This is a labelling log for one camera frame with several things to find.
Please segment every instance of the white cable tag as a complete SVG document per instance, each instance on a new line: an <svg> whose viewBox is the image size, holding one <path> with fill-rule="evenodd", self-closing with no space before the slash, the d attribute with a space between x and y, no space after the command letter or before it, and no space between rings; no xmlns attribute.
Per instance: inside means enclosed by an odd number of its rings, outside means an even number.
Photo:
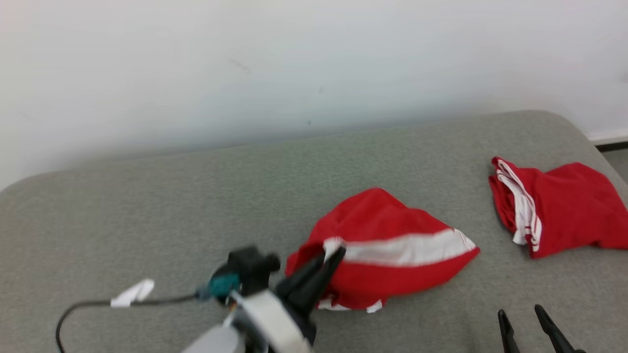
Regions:
<svg viewBox="0 0 628 353"><path fill-rule="evenodd" d="M150 278L140 281L138 284L130 287L126 291L120 293L119 296L111 300L112 308L128 308L134 301L143 301L155 288L155 281Z"/></svg>

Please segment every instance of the red cloth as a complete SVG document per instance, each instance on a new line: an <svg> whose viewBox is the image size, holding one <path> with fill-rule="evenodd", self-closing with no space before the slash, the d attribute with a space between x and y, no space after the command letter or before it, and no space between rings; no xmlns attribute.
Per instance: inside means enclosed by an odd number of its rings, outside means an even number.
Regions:
<svg viewBox="0 0 628 353"><path fill-rule="evenodd" d="M347 252L319 308L376 311L393 295L441 285L480 249L457 229L380 188L348 198L318 221L288 258L286 275L343 244Z"/></svg>
<svg viewBox="0 0 628 353"><path fill-rule="evenodd" d="M495 157L495 207L533 259L574 247L628 249L628 211L609 179L581 163L547 173Z"/></svg>

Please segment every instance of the red and white fabric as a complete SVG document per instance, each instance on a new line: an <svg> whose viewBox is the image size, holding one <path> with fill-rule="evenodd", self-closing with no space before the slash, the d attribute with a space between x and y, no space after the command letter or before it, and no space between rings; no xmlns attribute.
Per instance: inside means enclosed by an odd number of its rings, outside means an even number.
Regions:
<svg viewBox="0 0 628 353"><path fill-rule="evenodd" d="M288 258L286 275L340 245L347 252L319 308L377 311L390 296L447 282L480 252L459 230L373 188L320 219L310 238Z"/></svg>
<svg viewBox="0 0 628 353"><path fill-rule="evenodd" d="M495 207L534 259L574 247L628 249L628 211L609 179L581 163L547 173L495 157Z"/></svg>

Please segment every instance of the black strip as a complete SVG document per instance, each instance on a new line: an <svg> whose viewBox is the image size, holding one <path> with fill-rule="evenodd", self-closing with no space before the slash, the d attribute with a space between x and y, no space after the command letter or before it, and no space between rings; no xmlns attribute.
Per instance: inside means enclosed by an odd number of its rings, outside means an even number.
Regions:
<svg viewBox="0 0 628 353"><path fill-rule="evenodd" d="M596 146L597 150L600 152L608 152L608 151L616 151L618 149L626 149L628 148L628 141L626 142L618 142L618 143L609 143L609 144L601 144Z"/></svg>

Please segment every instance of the white wall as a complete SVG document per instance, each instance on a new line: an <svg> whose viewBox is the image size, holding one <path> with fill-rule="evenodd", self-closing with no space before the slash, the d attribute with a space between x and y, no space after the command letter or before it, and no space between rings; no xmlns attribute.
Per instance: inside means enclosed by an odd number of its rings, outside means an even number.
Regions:
<svg viewBox="0 0 628 353"><path fill-rule="evenodd" d="M85 158L515 109L628 136L625 0L0 0L0 189Z"/></svg>

